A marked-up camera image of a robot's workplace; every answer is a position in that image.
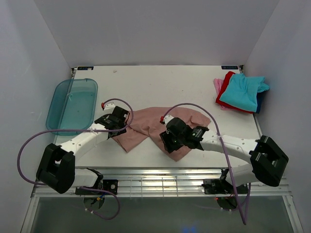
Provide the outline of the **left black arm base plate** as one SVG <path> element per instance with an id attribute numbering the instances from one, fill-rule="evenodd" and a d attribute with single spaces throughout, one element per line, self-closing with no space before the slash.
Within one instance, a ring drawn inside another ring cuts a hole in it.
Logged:
<path id="1" fill-rule="evenodd" d="M 105 190 L 105 191 L 109 191 L 113 194 L 117 194 L 118 193 L 118 180 L 101 180 L 99 182 L 96 182 L 94 184 L 93 187 L 91 187 L 90 189 L 100 189 L 100 190 Z M 75 189 L 75 194 L 76 195 L 102 195 L 102 192 L 98 192 L 98 191 L 88 191 L 85 189 L 80 189 L 80 188 L 76 188 Z"/>

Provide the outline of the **cyan folded t shirt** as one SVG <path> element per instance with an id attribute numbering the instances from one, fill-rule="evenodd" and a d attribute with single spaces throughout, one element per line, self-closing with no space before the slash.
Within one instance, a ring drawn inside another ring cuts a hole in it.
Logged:
<path id="1" fill-rule="evenodd" d="M 265 77 L 246 77 L 243 73 L 233 74 L 228 79 L 226 90 L 222 93 L 220 101 L 232 107 L 255 113 L 257 109 L 257 93 L 270 89 Z"/>

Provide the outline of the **dark blue folded t shirt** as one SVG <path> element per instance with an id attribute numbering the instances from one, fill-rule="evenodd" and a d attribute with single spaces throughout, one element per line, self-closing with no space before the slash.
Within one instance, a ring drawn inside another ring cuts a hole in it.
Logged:
<path id="1" fill-rule="evenodd" d="M 257 109 L 255 111 L 256 114 L 258 114 L 261 110 L 261 105 L 263 103 L 265 97 L 265 92 L 257 93 Z"/>

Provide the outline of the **dusty pink t shirt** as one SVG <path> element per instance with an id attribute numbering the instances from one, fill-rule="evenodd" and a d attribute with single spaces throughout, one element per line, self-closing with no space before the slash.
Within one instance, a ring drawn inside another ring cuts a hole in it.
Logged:
<path id="1" fill-rule="evenodd" d="M 160 124 L 160 118 L 167 110 L 168 107 L 150 107 L 134 111 L 134 119 L 126 129 L 126 133 L 113 137 L 113 140 L 124 151 L 129 152 L 149 137 L 168 157 L 176 162 L 181 160 L 190 152 L 190 149 L 183 146 L 177 151 L 168 153 L 165 151 L 164 144 L 160 138 L 160 133 L 166 130 L 166 127 Z M 196 126 L 207 127 L 211 122 L 207 116 L 189 108 L 176 107 L 170 111 L 170 115 L 182 119 L 192 128 Z"/>

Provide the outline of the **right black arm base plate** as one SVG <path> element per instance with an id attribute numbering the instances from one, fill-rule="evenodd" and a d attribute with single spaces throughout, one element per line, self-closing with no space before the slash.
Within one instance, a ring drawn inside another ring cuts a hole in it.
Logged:
<path id="1" fill-rule="evenodd" d="M 202 187 L 205 194 L 234 194 L 233 185 L 218 179 L 204 179 Z"/>

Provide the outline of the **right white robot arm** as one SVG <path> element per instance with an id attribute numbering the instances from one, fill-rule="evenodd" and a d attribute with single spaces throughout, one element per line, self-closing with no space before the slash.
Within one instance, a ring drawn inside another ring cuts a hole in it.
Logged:
<path id="1" fill-rule="evenodd" d="M 202 185 L 205 194 L 234 194 L 235 191 L 245 194 L 246 185 L 253 182 L 279 186 L 289 158 L 272 138 L 264 135 L 260 139 L 218 136 L 207 127 L 191 128 L 171 115 L 162 117 L 160 122 L 166 127 L 160 137 L 168 153 L 187 147 L 223 153 L 246 162 L 243 166 L 222 169 L 218 179 L 205 179 Z"/>

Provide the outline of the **light pink folded t shirt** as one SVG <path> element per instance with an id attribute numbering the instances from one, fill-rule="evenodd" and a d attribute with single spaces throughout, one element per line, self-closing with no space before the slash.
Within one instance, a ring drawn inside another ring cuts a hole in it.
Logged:
<path id="1" fill-rule="evenodd" d="M 223 103 L 220 101 L 220 97 L 222 95 L 222 93 L 226 90 L 227 84 L 224 84 L 224 80 L 222 79 L 214 79 L 213 80 L 213 84 L 215 87 L 215 91 L 216 91 L 216 99 L 215 99 L 215 103 L 217 105 L 219 105 L 221 110 L 234 110 L 234 108 L 226 103 Z"/>

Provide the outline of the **aluminium rail frame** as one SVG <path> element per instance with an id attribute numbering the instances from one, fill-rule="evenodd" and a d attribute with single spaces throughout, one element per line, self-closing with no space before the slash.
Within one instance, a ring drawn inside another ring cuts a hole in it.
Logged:
<path id="1" fill-rule="evenodd" d="M 301 233 L 286 179 L 273 188 L 251 186 L 247 223 L 238 211 L 222 210 L 218 195 L 204 193 L 203 180 L 218 169 L 105 169 L 118 181 L 118 200 L 58 194 L 36 188 L 31 196 L 24 233 Z"/>

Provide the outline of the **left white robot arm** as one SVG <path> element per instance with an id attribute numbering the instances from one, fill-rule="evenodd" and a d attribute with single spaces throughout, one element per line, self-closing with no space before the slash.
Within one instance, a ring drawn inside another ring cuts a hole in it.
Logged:
<path id="1" fill-rule="evenodd" d="M 60 194 L 81 186 L 92 194 L 100 193 L 103 174 L 90 168 L 76 168 L 76 162 L 99 143 L 126 133 L 124 127 L 129 115 L 129 111 L 107 104 L 104 115 L 95 120 L 86 132 L 59 145 L 47 145 L 36 172 L 37 180 Z"/>

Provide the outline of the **teal plastic tray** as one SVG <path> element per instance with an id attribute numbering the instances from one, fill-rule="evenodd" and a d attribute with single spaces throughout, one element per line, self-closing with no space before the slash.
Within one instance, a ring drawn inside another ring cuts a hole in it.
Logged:
<path id="1" fill-rule="evenodd" d="M 93 123 L 98 85 L 93 79 L 69 79 L 56 87 L 46 119 L 47 130 L 86 130 Z"/>

